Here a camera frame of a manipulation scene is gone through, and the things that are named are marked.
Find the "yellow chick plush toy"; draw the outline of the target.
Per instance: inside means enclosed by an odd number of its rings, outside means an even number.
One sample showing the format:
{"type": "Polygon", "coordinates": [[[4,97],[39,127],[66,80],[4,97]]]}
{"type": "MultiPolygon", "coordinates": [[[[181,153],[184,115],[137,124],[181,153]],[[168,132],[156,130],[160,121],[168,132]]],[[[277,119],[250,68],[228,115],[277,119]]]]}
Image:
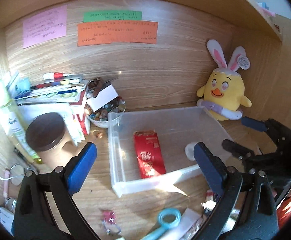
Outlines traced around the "yellow chick plush toy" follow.
{"type": "Polygon", "coordinates": [[[241,106],[251,107],[251,100],[245,96],[245,85],[238,69],[250,68],[250,60],[242,46],[238,46],[226,62],[222,47],[216,40],[206,43],[208,52],[216,62],[217,68],[212,71],[206,84],[199,88],[196,105],[204,107],[218,121],[239,120],[243,113],[241,106]]]}

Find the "white tape roll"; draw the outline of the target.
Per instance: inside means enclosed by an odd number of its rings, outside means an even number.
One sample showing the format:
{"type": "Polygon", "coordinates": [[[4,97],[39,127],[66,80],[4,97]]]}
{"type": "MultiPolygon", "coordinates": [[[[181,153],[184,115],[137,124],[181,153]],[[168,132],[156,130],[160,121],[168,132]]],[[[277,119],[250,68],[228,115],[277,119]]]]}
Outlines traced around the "white tape roll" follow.
{"type": "Polygon", "coordinates": [[[190,160],[190,161],[195,161],[195,157],[194,157],[194,148],[196,146],[197,142],[191,142],[189,143],[185,149],[184,152],[186,154],[186,157],[190,160]]]}

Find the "white flat packet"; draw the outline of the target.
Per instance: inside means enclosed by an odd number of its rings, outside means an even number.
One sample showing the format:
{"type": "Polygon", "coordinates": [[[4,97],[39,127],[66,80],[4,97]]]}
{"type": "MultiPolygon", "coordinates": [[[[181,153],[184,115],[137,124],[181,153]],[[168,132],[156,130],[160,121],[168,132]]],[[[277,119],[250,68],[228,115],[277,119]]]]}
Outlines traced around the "white flat packet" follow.
{"type": "Polygon", "coordinates": [[[181,216],[180,223],[176,228],[168,230],[161,239],[181,239],[188,230],[201,219],[201,216],[190,208],[186,208],[181,216]]]}

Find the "clear plastic storage bin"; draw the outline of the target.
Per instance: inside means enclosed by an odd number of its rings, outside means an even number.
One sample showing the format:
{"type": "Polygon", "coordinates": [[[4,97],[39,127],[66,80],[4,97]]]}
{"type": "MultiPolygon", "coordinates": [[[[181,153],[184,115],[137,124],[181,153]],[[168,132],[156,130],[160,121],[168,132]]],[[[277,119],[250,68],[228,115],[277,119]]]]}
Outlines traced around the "clear plastic storage bin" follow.
{"type": "Polygon", "coordinates": [[[118,197],[152,189],[175,192],[175,184],[201,174],[186,148],[203,142],[210,152],[227,161],[230,154],[222,142],[230,135],[203,107],[160,109],[153,111],[110,113],[108,141],[110,177],[118,197]],[[154,131],[158,136],[165,173],[150,169],[150,178],[142,178],[134,147],[134,133],[154,131]]]}

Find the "brown lidded mug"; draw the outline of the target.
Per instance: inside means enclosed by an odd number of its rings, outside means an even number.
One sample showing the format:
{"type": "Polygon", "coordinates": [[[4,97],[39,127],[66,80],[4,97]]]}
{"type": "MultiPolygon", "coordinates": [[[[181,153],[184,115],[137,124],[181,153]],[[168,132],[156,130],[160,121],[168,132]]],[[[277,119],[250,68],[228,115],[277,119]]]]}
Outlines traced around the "brown lidded mug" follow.
{"type": "Polygon", "coordinates": [[[36,117],[26,131],[26,142],[51,169],[66,166],[77,152],[77,146],[58,113],[36,117]]]}

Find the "red snack packet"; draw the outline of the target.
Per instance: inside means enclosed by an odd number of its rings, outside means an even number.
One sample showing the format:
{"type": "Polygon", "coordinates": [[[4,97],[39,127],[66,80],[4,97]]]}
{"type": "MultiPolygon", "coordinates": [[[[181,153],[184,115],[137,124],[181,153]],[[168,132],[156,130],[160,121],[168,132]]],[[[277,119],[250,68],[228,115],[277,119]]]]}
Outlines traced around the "red snack packet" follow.
{"type": "Polygon", "coordinates": [[[154,130],[134,132],[133,141],[141,178],[166,174],[157,133],[154,130]]]}

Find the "yellow green bottle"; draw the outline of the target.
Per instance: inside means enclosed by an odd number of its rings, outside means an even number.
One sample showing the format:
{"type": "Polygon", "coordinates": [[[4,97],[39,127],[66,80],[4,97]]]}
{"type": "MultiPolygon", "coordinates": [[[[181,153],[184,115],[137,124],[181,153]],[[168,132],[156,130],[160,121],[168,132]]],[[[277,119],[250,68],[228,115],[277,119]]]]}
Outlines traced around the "yellow green bottle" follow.
{"type": "Polygon", "coordinates": [[[0,107],[0,111],[3,114],[2,127],[15,147],[30,163],[42,164],[43,162],[39,155],[26,141],[27,124],[24,122],[14,100],[6,100],[0,107]]]}

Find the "white bowl of trinkets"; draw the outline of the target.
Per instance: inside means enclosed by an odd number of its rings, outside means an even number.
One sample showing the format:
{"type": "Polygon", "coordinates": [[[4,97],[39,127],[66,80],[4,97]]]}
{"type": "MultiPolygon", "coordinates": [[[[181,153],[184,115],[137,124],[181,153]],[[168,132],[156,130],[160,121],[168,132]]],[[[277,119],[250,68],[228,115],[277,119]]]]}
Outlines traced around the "white bowl of trinkets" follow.
{"type": "Polygon", "coordinates": [[[126,101],[121,96],[116,97],[97,111],[86,104],[84,113],[90,122],[99,128],[108,128],[109,113],[123,113],[126,111],[126,101]]]}

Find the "white card box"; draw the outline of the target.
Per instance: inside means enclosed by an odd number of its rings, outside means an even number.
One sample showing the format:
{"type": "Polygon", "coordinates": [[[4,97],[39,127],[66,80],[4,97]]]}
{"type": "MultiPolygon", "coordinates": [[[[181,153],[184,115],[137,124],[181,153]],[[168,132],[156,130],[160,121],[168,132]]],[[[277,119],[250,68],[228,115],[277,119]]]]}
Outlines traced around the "white card box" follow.
{"type": "Polygon", "coordinates": [[[86,103],[95,112],[117,97],[118,93],[115,88],[113,85],[109,85],[102,89],[95,98],[89,98],[86,103]]]}

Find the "red white marker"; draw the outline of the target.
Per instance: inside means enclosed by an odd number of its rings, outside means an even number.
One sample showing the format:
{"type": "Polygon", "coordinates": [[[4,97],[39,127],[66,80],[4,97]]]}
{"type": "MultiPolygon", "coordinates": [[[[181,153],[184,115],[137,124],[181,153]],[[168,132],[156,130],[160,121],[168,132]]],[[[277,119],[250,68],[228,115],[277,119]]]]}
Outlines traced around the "red white marker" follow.
{"type": "Polygon", "coordinates": [[[49,79],[62,79],[64,77],[71,76],[69,73],[59,73],[59,72],[49,72],[43,74],[43,79],[44,80],[49,80],[49,79]]]}

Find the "green sticky note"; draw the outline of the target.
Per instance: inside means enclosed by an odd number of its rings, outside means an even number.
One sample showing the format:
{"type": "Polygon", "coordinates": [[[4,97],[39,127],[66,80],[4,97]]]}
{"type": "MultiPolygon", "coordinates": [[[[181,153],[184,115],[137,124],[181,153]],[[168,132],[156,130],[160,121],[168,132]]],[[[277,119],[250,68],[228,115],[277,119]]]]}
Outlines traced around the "green sticky note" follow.
{"type": "Polygon", "coordinates": [[[99,22],[99,21],[120,21],[131,20],[140,21],[142,19],[141,11],[133,10],[99,10],[85,12],[83,22],[99,22]]]}

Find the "orange sticky note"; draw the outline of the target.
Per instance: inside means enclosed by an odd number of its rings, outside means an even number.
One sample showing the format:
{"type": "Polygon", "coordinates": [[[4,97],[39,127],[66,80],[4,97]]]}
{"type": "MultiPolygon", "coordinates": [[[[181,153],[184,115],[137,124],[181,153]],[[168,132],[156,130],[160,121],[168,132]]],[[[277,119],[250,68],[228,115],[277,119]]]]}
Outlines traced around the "orange sticky note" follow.
{"type": "Polygon", "coordinates": [[[77,25],[79,47],[114,42],[156,44],[158,23],[151,21],[99,21],[77,25]]]}

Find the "pink sticky note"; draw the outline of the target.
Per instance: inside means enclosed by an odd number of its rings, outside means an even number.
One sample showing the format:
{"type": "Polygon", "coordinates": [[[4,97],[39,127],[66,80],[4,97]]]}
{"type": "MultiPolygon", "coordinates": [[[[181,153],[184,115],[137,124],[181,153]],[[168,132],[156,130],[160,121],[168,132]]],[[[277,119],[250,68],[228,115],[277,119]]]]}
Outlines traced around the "pink sticky note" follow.
{"type": "Polygon", "coordinates": [[[22,23],[23,45],[28,48],[67,34],[67,5],[36,14],[22,23]]]}

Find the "pink keychain charm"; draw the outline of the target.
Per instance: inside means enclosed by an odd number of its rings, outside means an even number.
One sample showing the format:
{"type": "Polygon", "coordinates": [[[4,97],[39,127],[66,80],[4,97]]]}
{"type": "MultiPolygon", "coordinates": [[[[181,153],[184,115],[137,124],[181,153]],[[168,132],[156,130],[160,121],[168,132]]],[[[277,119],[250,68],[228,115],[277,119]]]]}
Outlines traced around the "pink keychain charm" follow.
{"type": "Polygon", "coordinates": [[[116,222],[116,214],[112,210],[101,210],[102,213],[102,226],[108,235],[119,235],[121,228],[116,222]]]}

